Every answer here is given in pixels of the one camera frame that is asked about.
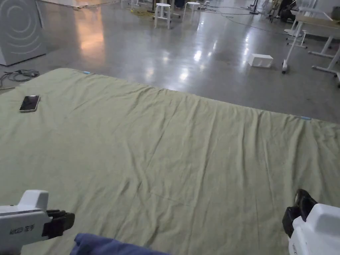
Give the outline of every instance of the polished floor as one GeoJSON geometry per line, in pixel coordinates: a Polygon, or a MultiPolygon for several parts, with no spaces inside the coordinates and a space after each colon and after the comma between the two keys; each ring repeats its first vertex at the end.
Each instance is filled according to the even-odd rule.
{"type": "MultiPolygon", "coordinates": [[[[239,7],[247,0],[212,0],[223,13],[247,14],[239,7]]],[[[134,15],[127,2],[98,8],[72,8],[40,2],[49,53],[0,72],[21,68],[41,73],[68,67],[184,91],[199,96],[274,112],[340,123],[340,91],[333,75],[312,70],[329,59],[296,48],[291,69],[281,74],[288,52],[284,28],[261,15],[202,12],[189,23],[174,18],[171,29],[151,17],[134,15]],[[250,67],[251,53],[268,54],[273,67],[250,67]]],[[[320,51],[324,42],[308,40],[308,50],[320,51]]]]}

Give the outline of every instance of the green sheet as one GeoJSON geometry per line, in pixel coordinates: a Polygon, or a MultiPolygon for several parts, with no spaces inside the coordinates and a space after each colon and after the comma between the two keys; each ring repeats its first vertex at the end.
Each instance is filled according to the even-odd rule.
{"type": "Polygon", "coordinates": [[[79,232],[172,254],[288,254],[297,188],[340,207],[333,123],[57,69],[0,95],[0,203],[47,190],[76,215],[25,254],[69,254],[79,232]],[[19,113],[40,95],[34,113],[19,113]]]}

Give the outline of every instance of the phone screen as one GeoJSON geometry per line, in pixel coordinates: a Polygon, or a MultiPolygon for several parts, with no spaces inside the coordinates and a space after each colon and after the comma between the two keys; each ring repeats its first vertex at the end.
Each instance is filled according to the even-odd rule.
{"type": "Polygon", "coordinates": [[[26,96],[23,99],[20,111],[34,110],[39,102],[39,96],[26,96]]]}

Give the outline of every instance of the washing machine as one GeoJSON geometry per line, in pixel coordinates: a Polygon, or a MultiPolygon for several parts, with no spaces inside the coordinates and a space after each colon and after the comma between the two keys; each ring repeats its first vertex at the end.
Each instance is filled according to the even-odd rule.
{"type": "Polygon", "coordinates": [[[46,54],[35,0],[0,0],[0,64],[46,54]]]}

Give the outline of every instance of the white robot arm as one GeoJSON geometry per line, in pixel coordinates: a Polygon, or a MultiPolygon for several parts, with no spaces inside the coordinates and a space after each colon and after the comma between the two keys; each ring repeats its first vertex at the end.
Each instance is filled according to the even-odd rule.
{"type": "Polygon", "coordinates": [[[319,204],[299,189],[282,223],[290,255],[340,254],[340,208],[319,204]]]}
{"type": "Polygon", "coordinates": [[[48,192],[27,190],[18,205],[0,206],[0,255],[20,254],[23,245],[62,236],[72,213],[47,210],[48,192]]]}

